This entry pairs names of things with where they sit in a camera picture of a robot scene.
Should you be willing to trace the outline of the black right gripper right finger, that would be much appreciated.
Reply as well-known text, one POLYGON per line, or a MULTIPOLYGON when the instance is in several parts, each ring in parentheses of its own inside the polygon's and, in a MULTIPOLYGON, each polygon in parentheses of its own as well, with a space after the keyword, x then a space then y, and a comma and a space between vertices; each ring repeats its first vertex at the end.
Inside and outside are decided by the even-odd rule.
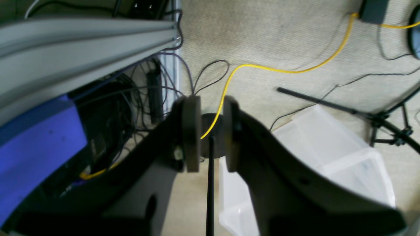
POLYGON ((406 228, 397 209, 303 164, 232 96, 224 97, 223 119, 227 170, 248 186, 261 236, 390 236, 406 228))

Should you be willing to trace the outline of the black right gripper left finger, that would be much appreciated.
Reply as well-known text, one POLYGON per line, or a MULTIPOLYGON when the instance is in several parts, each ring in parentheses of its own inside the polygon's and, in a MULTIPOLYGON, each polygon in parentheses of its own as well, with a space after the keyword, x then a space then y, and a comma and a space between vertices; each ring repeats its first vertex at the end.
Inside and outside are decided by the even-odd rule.
POLYGON ((200 169, 201 100, 183 96, 116 167, 7 221, 9 236, 157 236, 177 173, 200 169))

